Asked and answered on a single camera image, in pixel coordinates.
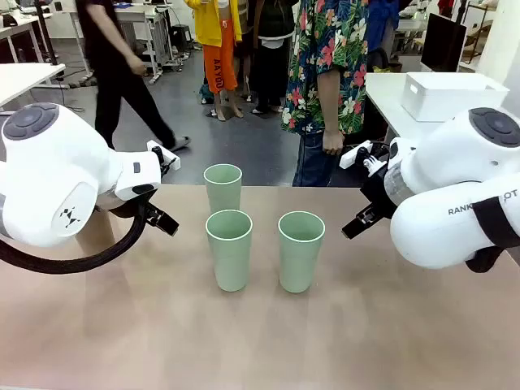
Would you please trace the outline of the white plastic basket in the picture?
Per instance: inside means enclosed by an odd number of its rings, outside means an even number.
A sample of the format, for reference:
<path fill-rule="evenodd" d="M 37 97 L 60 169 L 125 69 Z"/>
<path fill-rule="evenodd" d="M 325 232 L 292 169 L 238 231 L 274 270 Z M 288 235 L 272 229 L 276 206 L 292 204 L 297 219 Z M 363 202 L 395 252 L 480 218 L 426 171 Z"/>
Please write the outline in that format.
<path fill-rule="evenodd" d="M 442 123 L 473 108 L 497 108 L 508 93 L 479 73 L 408 72 L 401 106 L 418 122 Z"/>

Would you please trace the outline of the black stand pole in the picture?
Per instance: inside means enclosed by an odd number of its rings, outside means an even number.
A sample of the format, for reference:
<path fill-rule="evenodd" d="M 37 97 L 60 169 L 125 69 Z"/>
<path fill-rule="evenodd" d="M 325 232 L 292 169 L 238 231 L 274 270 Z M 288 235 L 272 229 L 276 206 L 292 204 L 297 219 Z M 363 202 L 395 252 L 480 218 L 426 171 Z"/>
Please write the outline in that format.
<path fill-rule="evenodd" d="M 41 0 L 33 0 L 33 5 L 36 7 L 37 17 L 39 19 L 39 25 L 40 25 L 40 28 L 41 28 L 41 35 L 42 35 L 43 40 L 45 42 L 46 52 L 48 54 L 50 62 L 53 65 L 57 65 L 58 62 L 57 62 L 57 59 L 56 59 L 55 54 L 54 54 L 54 49 L 53 49 L 52 43 L 50 41 L 50 36 L 49 36 L 49 33 L 48 33 L 48 29 L 46 27 L 46 21 L 45 21 L 45 18 L 44 18 L 43 10 L 41 8 Z"/>

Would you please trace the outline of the person's left forearm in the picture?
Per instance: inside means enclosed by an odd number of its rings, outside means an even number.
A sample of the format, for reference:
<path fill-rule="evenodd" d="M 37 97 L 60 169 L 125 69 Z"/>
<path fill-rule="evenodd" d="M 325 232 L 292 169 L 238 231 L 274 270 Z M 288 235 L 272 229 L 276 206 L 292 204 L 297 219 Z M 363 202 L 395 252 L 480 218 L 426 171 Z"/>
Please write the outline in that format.
<path fill-rule="evenodd" d="M 336 134 L 339 132 L 340 72 L 333 68 L 321 73 L 318 75 L 317 82 L 325 132 Z"/>

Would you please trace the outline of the person in floral shirt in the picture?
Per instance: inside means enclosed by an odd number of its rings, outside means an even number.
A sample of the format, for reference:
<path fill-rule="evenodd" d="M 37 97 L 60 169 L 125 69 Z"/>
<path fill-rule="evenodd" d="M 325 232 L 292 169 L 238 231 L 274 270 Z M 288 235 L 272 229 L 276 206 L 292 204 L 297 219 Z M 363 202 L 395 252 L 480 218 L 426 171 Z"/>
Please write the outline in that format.
<path fill-rule="evenodd" d="M 283 130 L 300 137 L 295 187 L 326 187 L 338 156 L 323 152 L 325 131 L 318 75 L 340 72 L 339 131 L 345 142 L 362 130 L 366 100 L 369 0 L 301 0 L 288 68 Z"/>

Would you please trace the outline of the person's left hand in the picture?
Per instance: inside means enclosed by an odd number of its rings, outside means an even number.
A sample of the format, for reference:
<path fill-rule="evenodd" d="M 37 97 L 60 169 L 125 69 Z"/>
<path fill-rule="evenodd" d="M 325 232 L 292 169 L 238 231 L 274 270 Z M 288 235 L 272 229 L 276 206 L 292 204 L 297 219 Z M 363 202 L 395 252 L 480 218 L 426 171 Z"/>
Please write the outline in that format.
<path fill-rule="evenodd" d="M 323 152 L 328 155 L 341 155 L 344 135 L 339 130 L 325 130 L 323 133 Z"/>

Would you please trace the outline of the person in dark skirt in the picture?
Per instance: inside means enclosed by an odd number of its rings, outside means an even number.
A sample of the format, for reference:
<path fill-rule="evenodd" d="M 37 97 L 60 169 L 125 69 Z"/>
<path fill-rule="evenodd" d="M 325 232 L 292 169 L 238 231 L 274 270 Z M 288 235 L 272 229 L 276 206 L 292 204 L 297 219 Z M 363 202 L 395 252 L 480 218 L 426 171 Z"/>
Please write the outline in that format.
<path fill-rule="evenodd" d="M 295 29 L 293 6 L 298 0 L 249 0 L 252 34 L 252 87 L 258 96 L 256 115 L 282 111 L 288 84 L 288 61 Z"/>

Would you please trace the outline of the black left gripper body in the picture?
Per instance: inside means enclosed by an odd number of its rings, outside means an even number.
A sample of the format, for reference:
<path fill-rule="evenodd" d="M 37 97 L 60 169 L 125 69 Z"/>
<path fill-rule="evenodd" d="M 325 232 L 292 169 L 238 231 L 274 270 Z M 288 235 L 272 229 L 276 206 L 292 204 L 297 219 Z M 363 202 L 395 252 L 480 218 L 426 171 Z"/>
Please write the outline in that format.
<path fill-rule="evenodd" d="M 162 148 L 160 146 L 155 146 L 152 148 L 152 151 L 157 155 L 161 176 L 165 176 L 168 173 L 168 163 L 165 162 L 164 154 L 162 152 Z"/>

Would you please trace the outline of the black computer monitor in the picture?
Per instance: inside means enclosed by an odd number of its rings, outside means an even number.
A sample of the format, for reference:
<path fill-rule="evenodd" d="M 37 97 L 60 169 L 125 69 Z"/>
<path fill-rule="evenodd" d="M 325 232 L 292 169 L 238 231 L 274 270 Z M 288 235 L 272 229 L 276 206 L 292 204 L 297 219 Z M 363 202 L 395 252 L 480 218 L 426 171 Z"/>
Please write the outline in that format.
<path fill-rule="evenodd" d="M 456 72 L 466 41 L 466 26 L 444 16 L 430 14 L 421 64 L 431 72 Z"/>

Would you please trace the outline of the white side table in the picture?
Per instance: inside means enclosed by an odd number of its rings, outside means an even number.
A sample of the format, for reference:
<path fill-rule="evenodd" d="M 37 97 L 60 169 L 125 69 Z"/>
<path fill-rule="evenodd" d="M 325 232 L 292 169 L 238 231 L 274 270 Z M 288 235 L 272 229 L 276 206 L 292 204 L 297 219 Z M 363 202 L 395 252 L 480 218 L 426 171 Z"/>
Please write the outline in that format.
<path fill-rule="evenodd" d="M 32 88 L 52 88 L 51 79 L 65 69 L 63 63 L 0 64 L 0 110 Z"/>

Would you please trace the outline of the person in black clothes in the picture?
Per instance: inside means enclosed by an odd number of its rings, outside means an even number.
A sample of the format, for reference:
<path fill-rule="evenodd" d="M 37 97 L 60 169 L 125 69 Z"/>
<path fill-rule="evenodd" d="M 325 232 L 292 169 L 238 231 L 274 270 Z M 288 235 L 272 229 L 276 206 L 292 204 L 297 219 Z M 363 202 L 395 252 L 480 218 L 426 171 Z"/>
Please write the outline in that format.
<path fill-rule="evenodd" d="M 75 0 L 85 57 L 97 80 L 94 128 L 113 148 L 121 101 L 139 115 L 164 148 L 177 151 L 190 138 L 177 137 L 159 114 L 142 76 L 145 65 L 124 40 L 111 0 Z"/>

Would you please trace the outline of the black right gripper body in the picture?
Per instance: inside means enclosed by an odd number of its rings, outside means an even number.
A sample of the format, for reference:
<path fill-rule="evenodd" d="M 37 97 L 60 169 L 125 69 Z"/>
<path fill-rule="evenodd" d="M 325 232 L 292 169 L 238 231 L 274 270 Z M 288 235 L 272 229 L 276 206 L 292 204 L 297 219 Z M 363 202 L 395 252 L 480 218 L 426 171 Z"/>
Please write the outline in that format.
<path fill-rule="evenodd" d="M 389 145 L 381 141 L 369 141 L 357 151 L 357 165 L 366 169 L 361 192 L 378 212 L 394 212 L 397 209 L 384 186 L 389 154 Z"/>

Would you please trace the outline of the mannequin yellow jacket orange shorts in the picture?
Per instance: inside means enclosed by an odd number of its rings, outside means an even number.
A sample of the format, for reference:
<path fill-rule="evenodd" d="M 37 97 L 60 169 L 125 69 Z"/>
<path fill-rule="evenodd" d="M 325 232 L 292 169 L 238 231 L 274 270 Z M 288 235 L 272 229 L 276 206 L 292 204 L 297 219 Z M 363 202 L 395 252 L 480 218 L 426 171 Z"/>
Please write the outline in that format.
<path fill-rule="evenodd" d="M 193 10 L 197 41 L 202 45 L 209 90 L 214 95 L 217 118 L 224 121 L 221 92 L 229 99 L 233 114 L 243 113 L 236 103 L 237 87 L 233 50 L 242 41 L 238 0 L 184 0 Z"/>

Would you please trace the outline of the light green plastic cup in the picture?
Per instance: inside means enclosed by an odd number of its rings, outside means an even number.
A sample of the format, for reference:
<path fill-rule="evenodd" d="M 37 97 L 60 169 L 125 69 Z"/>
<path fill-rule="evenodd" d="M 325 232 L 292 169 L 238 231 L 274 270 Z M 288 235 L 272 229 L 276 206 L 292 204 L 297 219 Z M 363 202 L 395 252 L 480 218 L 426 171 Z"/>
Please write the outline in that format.
<path fill-rule="evenodd" d="M 241 208 L 242 170 L 232 164 L 215 164 L 203 172 L 210 212 Z"/>
<path fill-rule="evenodd" d="M 279 282 L 289 293 L 303 293 L 313 282 L 325 234 L 324 222 L 307 211 L 291 211 L 278 222 Z"/>
<path fill-rule="evenodd" d="M 241 290 L 249 281 L 252 219 L 241 210 L 221 210 L 205 227 L 217 285 L 225 292 Z"/>

